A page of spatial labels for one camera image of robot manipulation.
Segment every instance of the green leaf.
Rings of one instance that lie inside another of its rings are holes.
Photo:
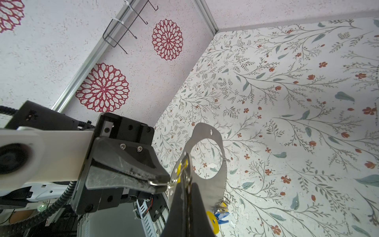
[[[237,170],[238,170],[238,168],[235,170],[231,170],[231,171],[229,171],[229,174],[235,174],[237,172]]]
[[[328,138],[329,138],[329,140],[331,140],[332,142],[337,143],[337,144],[340,144],[340,143],[339,143],[334,137],[329,136]]]
[[[307,119],[307,117],[309,116],[309,113],[310,113],[310,110],[305,111],[305,112],[303,113],[303,116],[301,117],[300,120],[302,120],[302,119]]]
[[[243,187],[243,189],[248,189],[248,188],[250,188],[253,184],[254,184],[254,182],[245,182],[245,183],[242,184],[242,187]]]
[[[306,127],[305,128],[305,131],[307,132],[307,135],[310,137],[312,136],[312,130],[310,129],[310,127]]]
[[[230,134],[232,133],[232,130],[230,130],[227,134],[228,134],[228,137],[227,138],[229,138],[229,136],[230,136]]]
[[[246,84],[243,86],[242,91],[245,91],[248,85],[249,85],[249,82],[246,80]]]
[[[355,102],[355,99],[353,97],[347,95],[342,91],[338,92],[334,97],[339,100],[350,100],[352,102]]]
[[[287,54],[288,54],[288,53],[283,54],[283,55],[280,55],[280,56],[278,57],[278,59],[284,58]]]
[[[245,202],[242,200],[242,198],[240,198],[240,202],[241,202],[241,204],[243,204],[243,207],[246,208]]]
[[[292,205],[291,205],[291,208],[294,209],[294,210],[297,210],[299,208],[299,195],[296,194],[296,197],[294,197],[292,199]]]
[[[319,35],[318,35],[318,36],[312,41],[312,43],[315,42],[315,41],[318,41],[319,39],[322,39],[324,36],[325,36],[324,33],[319,34]]]
[[[259,79],[259,78],[261,78],[263,75],[265,75],[266,73],[264,72],[264,73],[262,73],[262,74],[260,74],[260,75],[258,75],[257,77],[256,77],[256,79]]]
[[[371,235],[367,231],[365,231],[364,229],[359,228],[358,226],[351,226],[351,227],[353,227],[353,229],[356,230],[357,232],[362,233],[367,237],[371,237]]]
[[[379,187],[379,175],[372,174],[361,179],[355,179],[358,183]]]
[[[275,157],[278,157],[278,158],[286,158],[287,157],[287,152],[282,152],[280,154],[273,154]]]
[[[272,217],[274,217],[275,219],[279,220],[279,221],[285,221],[285,219],[283,217],[281,217],[280,215],[276,215],[276,214],[273,214],[273,213],[269,213]]]
[[[236,145],[237,147],[241,148],[237,143],[233,142],[234,145]]]

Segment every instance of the red flower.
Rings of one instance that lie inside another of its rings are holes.
[[[289,184],[291,182],[291,179],[290,178],[287,178],[288,176],[286,175],[285,177],[282,176],[281,179],[283,179],[283,183],[285,184]]]
[[[367,163],[365,163],[365,166],[369,169],[375,168],[375,164],[371,161],[368,161]]]
[[[341,133],[341,136],[344,138],[348,138],[350,135],[347,132]]]
[[[281,233],[281,230],[278,228],[278,226],[272,226],[271,229],[273,230],[273,232],[277,235],[280,235]]]
[[[322,67],[326,67],[326,65],[328,65],[327,62],[322,62],[322,63],[319,63],[319,68],[322,68]]]
[[[366,77],[366,74],[365,74],[365,73],[360,73],[360,74],[356,75],[356,77],[357,77],[358,79],[362,79],[362,78],[365,78],[365,77]]]
[[[0,33],[6,30],[13,30],[16,25],[21,25],[21,18],[24,17],[22,0],[0,1]]]
[[[182,51],[182,32],[172,20],[165,19],[156,24],[152,38],[155,51],[165,60],[175,59]]]
[[[374,112],[376,112],[376,108],[367,107],[367,108],[362,109],[362,111],[365,115],[368,115],[368,114],[374,115],[375,114]]]
[[[76,91],[80,103],[96,112],[113,112],[129,98],[129,83],[113,65],[96,64]]]

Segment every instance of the wall hook rack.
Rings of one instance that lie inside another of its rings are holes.
[[[119,44],[120,40],[123,38],[123,36],[124,36],[128,31],[132,34],[132,36],[133,36],[135,39],[137,39],[137,36],[135,36],[135,35],[130,31],[130,27],[133,25],[133,23],[136,21],[137,18],[140,18],[140,19],[141,19],[146,25],[148,24],[148,22],[145,21],[145,20],[141,17],[141,15],[140,15],[140,13],[141,13],[142,10],[145,8],[145,6],[147,5],[147,3],[149,3],[149,4],[151,5],[151,7],[152,7],[155,11],[158,10],[158,6],[157,6],[157,8],[155,8],[155,7],[151,4],[150,0],[147,0],[146,3],[145,3],[145,4],[143,5],[143,7],[141,8],[141,10],[140,10],[139,12],[137,12],[137,11],[134,10],[134,8],[130,5],[129,1],[125,0],[125,3],[128,5],[128,7],[130,7],[130,9],[132,9],[132,11],[134,11],[134,12],[137,14],[137,16],[134,18],[133,22],[129,25],[129,27],[127,27],[127,26],[125,25],[125,22],[124,22],[124,21],[121,21],[120,19],[117,19],[117,18],[113,18],[113,19],[109,22],[108,26],[106,27],[106,29],[105,29],[105,31],[104,31],[104,33],[103,33],[103,39],[104,39],[104,40],[105,40],[110,46],[112,46],[113,48],[116,47],[117,45],[120,46],[120,47],[122,48],[122,50],[123,50],[126,54],[128,54],[128,53],[125,51],[125,49]],[[124,27],[124,28],[126,28],[126,31],[121,35],[121,37],[119,37],[119,39],[115,39],[115,38],[117,37],[117,35],[113,35],[113,36],[111,36],[111,34],[112,34],[113,30],[114,30],[116,27],[119,27],[119,26],[120,26],[120,27]]]

